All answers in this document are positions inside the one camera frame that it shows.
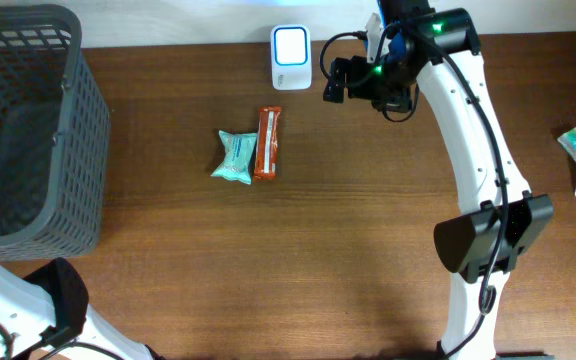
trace gray plastic basket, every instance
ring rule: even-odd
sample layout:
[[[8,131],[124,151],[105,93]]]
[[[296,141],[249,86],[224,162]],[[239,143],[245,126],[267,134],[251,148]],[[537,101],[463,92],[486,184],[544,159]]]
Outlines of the gray plastic basket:
[[[64,7],[0,8],[0,260],[99,239],[110,122],[80,44]]]

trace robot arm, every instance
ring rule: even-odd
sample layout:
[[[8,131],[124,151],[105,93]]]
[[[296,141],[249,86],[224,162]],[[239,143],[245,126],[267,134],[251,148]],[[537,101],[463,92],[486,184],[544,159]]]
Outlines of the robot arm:
[[[26,359],[27,349],[50,350],[69,343],[74,336],[78,342],[100,347],[122,359],[163,359],[147,346],[123,336],[87,305],[85,286],[65,260],[60,259],[58,266],[51,264],[55,262],[30,275],[31,281],[42,286],[0,266],[0,325],[13,338],[13,358]],[[0,335],[0,357],[5,350]],[[81,347],[67,348],[59,354],[71,359],[108,359]]]
[[[547,195],[532,197],[506,146],[468,13],[463,9],[436,13],[427,0],[382,0],[379,5],[384,25],[380,43],[374,46],[375,32],[381,28],[375,26],[373,15],[366,26],[370,45],[366,57],[335,59],[330,75],[325,74],[329,82],[324,100],[342,103],[347,87],[349,98],[370,100],[384,115],[414,111],[410,98],[414,83],[428,99],[450,155],[462,213],[435,227],[437,252],[452,273],[440,355],[448,354],[444,358],[451,360],[492,359],[501,291],[518,256],[552,217],[552,203]],[[381,56],[386,38],[392,39],[389,51]],[[459,78],[455,67],[465,79]],[[505,231],[502,208],[508,213]],[[483,289],[494,293],[492,306],[485,310]]]

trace white device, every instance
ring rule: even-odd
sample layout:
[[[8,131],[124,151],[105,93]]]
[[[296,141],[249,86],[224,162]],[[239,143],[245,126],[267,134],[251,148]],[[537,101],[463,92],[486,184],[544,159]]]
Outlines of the white device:
[[[307,89],[312,83],[310,31],[304,25],[277,25],[270,32],[272,85],[277,90]]]

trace brown wooden surface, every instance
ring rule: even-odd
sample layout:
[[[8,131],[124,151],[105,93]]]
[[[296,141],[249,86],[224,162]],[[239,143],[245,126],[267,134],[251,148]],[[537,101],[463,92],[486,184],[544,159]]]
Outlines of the brown wooden surface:
[[[576,166],[555,140],[576,125],[576,33],[485,36],[483,49],[506,141],[556,212],[504,290],[496,346],[576,359]],[[360,50],[341,43],[329,60]],[[85,51],[113,126],[102,238],[72,260],[91,303],[170,359],[432,350],[449,292],[432,230],[459,211],[431,109],[422,99],[394,125],[367,102],[325,103],[318,70],[306,91],[275,91],[268,51]],[[256,131],[263,105],[284,107],[278,178],[211,178],[217,130]]]

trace orange snack wrapper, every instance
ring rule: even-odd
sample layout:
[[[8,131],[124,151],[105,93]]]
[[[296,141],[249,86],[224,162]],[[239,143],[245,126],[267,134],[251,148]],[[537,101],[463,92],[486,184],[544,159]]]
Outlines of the orange snack wrapper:
[[[277,122],[281,106],[265,106],[259,109],[259,132],[257,133],[257,161],[255,180],[272,180],[277,175]]]

